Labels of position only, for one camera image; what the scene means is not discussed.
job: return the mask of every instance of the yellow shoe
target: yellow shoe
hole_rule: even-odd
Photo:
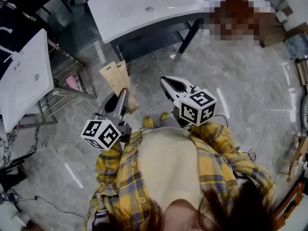
[[[170,117],[169,114],[167,112],[163,112],[162,115],[160,116],[160,121],[163,121],[168,117]]]
[[[153,119],[150,116],[147,116],[143,121],[143,126],[146,128],[154,128]]]

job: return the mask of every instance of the marble floor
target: marble floor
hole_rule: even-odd
[[[276,183],[278,203],[293,184],[286,182],[287,175],[278,173],[288,167],[277,159],[293,152],[292,133],[301,129],[299,108],[304,95],[284,44],[264,49],[226,47],[210,42],[206,31],[200,31],[183,55],[177,55],[178,48],[176,44],[128,64],[133,95],[140,107],[125,120],[133,129],[139,129],[145,115],[158,119],[162,111],[172,110],[172,102],[159,85],[163,75],[183,77],[208,88],[218,99],[216,113],[228,118],[242,150],[252,148],[256,163],[269,170]],[[85,121],[111,92],[99,69],[117,61],[117,57],[111,46],[101,41],[76,56],[87,64],[98,98],[79,97],[57,114],[57,125],[40,128],[38,151],[24,163],[28,178],[14,189],[23,199],[39,195],[61,210],[85,215],[98,186],[95,162],[100,152],[90,148],[79,135]],[[225,124],[220,116],[214,120]],[[18,205],[46,231],[81,230],[83,218],[61,213],[42,200]]]

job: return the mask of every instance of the yellow plaid shirt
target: yellow plaid shirt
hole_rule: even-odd
[[[232,199],[238,194],[239,185],[233,174],[245,174],[268,191],[271,201],[274,184],[268,172],[249,161],[232,141],[232,134],[223,125],[206,122],[194,127],[190,134],[198,151],[199,179],[202,190],[214,189],[222,203],[232,208]],[[130,143],[121,150],[120,143],[102,152],[96,162],[97,181],[100,187],[94,193],[84,231],[91,231],[97,220],[106,221],[107,213],[119,209],[129,214],[134,230],[140,230],[149,213],[149,194],[138,168],[138,144],[142,131],[132,133]]]

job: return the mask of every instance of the pink object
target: pink object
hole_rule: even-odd
[[[67,82],[67,84],[69,85],[70,88],[78,90],[78,85],[77,85],[77,82],[76,82],[74,76],[70,75],[69,77],[67,77],[66,82]]]

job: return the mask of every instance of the bathroom sink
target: bathroom sink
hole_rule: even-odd
[[[205,0],[89,0],[104,43],[129,32],[182,15],[201,13]]]

